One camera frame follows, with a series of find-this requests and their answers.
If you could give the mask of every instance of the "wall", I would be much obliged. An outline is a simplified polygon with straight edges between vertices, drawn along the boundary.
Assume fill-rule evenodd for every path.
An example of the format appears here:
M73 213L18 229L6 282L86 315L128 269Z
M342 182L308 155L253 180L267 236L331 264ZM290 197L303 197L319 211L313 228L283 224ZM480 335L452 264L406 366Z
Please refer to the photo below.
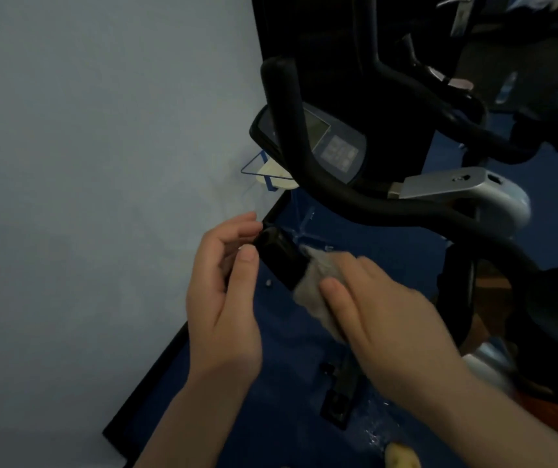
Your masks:
M250 0L0 0L0 467L123 465L200 234L278 197L260 63Z

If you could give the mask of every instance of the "black handlebar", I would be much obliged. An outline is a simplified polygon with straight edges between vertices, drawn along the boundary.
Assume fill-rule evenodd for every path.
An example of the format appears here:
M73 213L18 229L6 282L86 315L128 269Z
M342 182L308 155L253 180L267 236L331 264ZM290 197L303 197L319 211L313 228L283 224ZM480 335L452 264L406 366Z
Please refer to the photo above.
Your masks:
M405 90L409 98L415 98L431 112L435 127L440 132L463 143L472 153L504 164L520 164L537 154L536 150L517 147L471 122L421 82L381 62L376 0L353 0L353 29L357 56L364 76L370 78L374 86L391 82Z
M299 186L333 212L362 225L423 227L491 261L514 286L539 269L512 241L493 235L444 205L419 200L381 200L361 195L325 171L313 156L294 59L274 57L261 79L285 165Z

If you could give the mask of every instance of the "blue mat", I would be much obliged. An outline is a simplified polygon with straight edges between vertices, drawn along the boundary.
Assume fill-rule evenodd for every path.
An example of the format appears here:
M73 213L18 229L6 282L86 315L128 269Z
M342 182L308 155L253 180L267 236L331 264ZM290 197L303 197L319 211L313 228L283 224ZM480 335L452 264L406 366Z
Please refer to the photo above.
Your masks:
M511 119L493 117L492 129L507 134ZM425 171L458 167L461 152L443 136L436 136ZM532 199L531 224L517 241L542 267L558 266L558 155L541 151L529 163L490 167L524 187ZM431 296L436 291L445 243L423 229L373 228L350 223L315 203L303 191L299 214L314 206L308 233L324 236L338 249L364 254L379 263L395 280ZM297 228L294 202L276 223ZM271 279L274 284L266 287ZM367 387L343 432L319 417L331 386L319 365L339 361L345 348L336 344L306 312L294 305L288 291L261 267L255 295L255 314L263 340L264 363L236 421L219 467L381 467L381 451L391 440L407 443L425 468L464 464L406 411ZM127 440L141 449L172 397L185 382L189 348L184 347L135 413L125 430Z

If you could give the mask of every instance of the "gym equipment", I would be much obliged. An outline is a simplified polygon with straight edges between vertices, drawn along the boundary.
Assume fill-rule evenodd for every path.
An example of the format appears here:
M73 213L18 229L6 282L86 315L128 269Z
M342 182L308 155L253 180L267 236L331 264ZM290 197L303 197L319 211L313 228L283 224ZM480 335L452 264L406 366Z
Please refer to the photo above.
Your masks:
M478 176L487 178L481 183L482 187L484 190L493 191L493 194L486 195L499 197L498 194L503 193L503 186L508 185L506 180L478 166L484 164L488 157L505 163L523 162L533 157L536 151L517 147L487 132L479 123L471 122L470 115L463 116L457 113L452 105L443 101L419 80L381 62L377 44L379 38L376 31L376 0L353 0L352 8L355 46L361 67L360 81L369 95L360 98L360 105L366 107L366 112L362 111L360 117L363 129L350 121L342 121L351 125L353 130L362 132L366 138L365 150L352 145L342 137L342 129L337 124L331 125L331 121L324 117L322 110L312 112L311 105L303 103L299 87L299 69L290 55L269 58L262 66L262 80L273 128L272 131L266 128L266 132L270 134L266 134L265 138L259 136L259 142L266 142L266 146L262 144L262 147L266 148L275 141L278 148L275 151L267 149L268 153L273 157L276 155L275 159L314 199L348 220L381 227L424 227L453 243L447 253L440 279L438 310L457 344L467 336L471 322L471 296L476 259L486 259L497 267L508 278L515 296L516 309L507 323L506 337L518 348L519 378L525 382L524 388L527 393L558 403L558 268L541 271L509 239L510 233L517 226L515 224L519 223L521 226L524 220L513 220L514 225L509 230L498 234L480 222L481 207L476 206L475 200L470 205L457 200L454 207L431 200L433 196L450 196L449 190L423 187L422 189L428 190L429 193L408 193L406 196L410 198L403 198L402 190L405 187L408 187L408 190L412 186L414 189L421 189L421 184L424 184L424 179L419 176L420 171L406 174L407 170L411 169L406 167L407 162L384 173L380 173L376 167L371 167L373 164L380 166L376 156L385 150L385 123L380 112L385 110L386 103L381 86L393 85L398 88L406 98L411 99L414 107L420 105L428 111L427 117L438 130L465 144L467 151L462 166L472 166L472 174L463 173L462 168L452 176L447 176L447 180L451 182L468 175L472 178L472 175L480 171ZM448 88L453 87L446 85L443 90ZM263 114L264 111L253 125L254 139L263 129L256 126L261 125ZM312 122L312 118L309 117L311 114L324 125ZM333 117L340 118L335 111ZM419 163L420 154L416 155L418 160L416 162L415 157L412 158L413 167ZM358 162L361 162L361 167L354 165L353 168L353 164ZM356 171L355 175L349 177L353 170ZM524 195L510 185L508 196L495 207L498 213L501 213L498 217L519 215L503 212L516 210L515 207L507 209L506 205L513 203L512 198L515 196L519 199L516 206L524 203ZM298 256L298 249L280 230L269 227L260 235L256 245L260 250L261 259L288 287L289 282L284 281L285 277L282 276L289 275L289 279L293 281L298 278L299 269L306 266ZM338 407L347 405L344 404L346 401L342 400L342 397L347 397L346 394L336 391L335 396Z

